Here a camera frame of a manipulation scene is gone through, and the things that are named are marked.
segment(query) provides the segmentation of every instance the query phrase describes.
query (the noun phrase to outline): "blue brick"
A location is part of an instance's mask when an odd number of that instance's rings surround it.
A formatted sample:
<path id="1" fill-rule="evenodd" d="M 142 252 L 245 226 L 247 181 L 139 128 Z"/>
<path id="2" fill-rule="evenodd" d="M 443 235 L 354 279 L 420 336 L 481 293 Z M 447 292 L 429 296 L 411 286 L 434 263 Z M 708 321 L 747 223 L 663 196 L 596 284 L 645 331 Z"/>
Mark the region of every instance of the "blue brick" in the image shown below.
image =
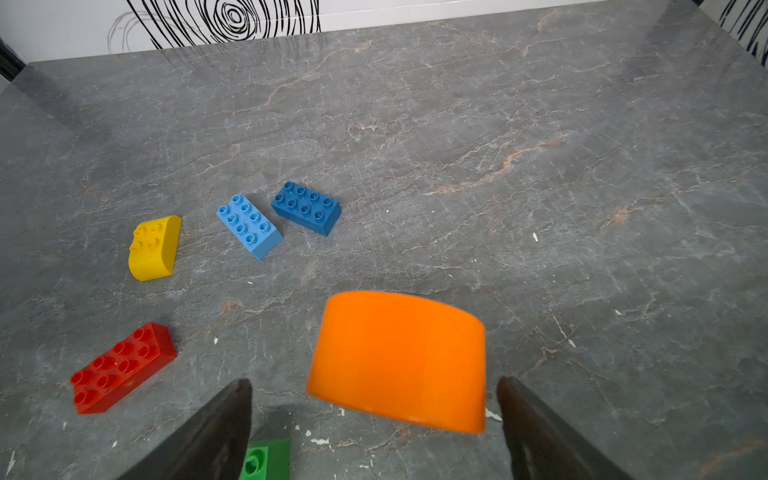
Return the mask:
<path id="1" fill-rule="evenodd" d="M 294 182 L 286 182 L 272 200 L 272 208 L 281 217 L 326 237 L 341 215 L 338 200 Z"/>
<path id="2" fill-rule="evenodd" d="M 259 260 L 283 239 L 272 222 L 267 220 L 245 195 L 237 194 L 232 197 L 228 204 L 219 207 L 216 215 Z"/>

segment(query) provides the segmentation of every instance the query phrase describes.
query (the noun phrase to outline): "lego duplo brick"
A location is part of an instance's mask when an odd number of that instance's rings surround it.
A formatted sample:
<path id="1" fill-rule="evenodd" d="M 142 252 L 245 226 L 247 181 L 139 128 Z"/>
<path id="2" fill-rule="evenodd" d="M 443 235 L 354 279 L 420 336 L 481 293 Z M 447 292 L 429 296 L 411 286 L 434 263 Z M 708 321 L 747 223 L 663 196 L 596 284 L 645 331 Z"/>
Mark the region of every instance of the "lego duplo brick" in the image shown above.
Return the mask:
<path id="1" fill-rule="evenodd" d="M 226 205 L 217 210 L 216 215 L 227 225 L 235 237 L 258 260 L 263 259 L 283 236 L 245 195 L 237 194 Z"/>
<path id="2" fill-rule="evenodd" d="M 176 215 L 139 223 L 128 255 L 128 269 L 136 280 L 146 282 L 174 272 L 180 229 L 181 217 Z"/>
<path id="3" fill-rule="evenodd" d="M 70 378 L 78 413 L 104 413 L 176 358 L 168 329 L 149 322 Z"/>
<path id="4" fill-rule="evenodd" d="M 283 185 L 272 208 L 281 217 L 326 237 L 341 215 L 338 200 L 294 182 Z"/>
<path id="5" fill-rule="evenodd" d="M 290 439 L 251 442 L 240 480 L 288 480 Z"/>

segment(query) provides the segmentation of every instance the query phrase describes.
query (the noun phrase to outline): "green brick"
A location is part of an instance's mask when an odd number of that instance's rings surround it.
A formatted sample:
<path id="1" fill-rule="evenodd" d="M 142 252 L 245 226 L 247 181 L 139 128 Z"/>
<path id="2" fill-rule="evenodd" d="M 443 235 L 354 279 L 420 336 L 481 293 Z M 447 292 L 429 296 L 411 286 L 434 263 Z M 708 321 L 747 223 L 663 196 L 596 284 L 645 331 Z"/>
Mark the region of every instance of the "green brick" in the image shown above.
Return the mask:
<path id="1" fill-rule="evenodd" d="M 290 439 L 251 442 L 240 480 L 288 480 Z"/>

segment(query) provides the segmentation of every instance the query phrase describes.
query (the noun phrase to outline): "yellow curved brick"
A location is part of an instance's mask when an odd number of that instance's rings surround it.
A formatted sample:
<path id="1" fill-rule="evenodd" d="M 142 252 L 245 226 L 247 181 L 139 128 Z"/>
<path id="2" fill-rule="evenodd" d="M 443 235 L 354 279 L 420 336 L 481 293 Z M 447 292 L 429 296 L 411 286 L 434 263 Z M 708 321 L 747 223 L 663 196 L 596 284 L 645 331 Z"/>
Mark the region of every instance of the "yellow curved brick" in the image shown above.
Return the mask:
<path id="1" fill-rule="evenodd" d="M 128 269 L 136 280 L 146 282 L 174 272 L 181 217 L 171 215 L 139 223 L 128 255 Z"/>

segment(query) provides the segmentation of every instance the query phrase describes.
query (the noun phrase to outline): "light blue brick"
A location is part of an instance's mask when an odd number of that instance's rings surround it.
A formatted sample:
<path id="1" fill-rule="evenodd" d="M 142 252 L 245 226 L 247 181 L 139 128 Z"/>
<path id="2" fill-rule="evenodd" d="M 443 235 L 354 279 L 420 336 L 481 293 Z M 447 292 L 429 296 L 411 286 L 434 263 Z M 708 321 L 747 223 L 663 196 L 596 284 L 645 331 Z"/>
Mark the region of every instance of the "light blue brick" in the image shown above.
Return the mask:
<path id="1" fill-rule="evenodd" d="M 228 204 L 219 207 L 216 215 L 259 260 L 283 239 L 272 222 L 267 220 L 245 195 L 237 194 L 232 197 Z"/>

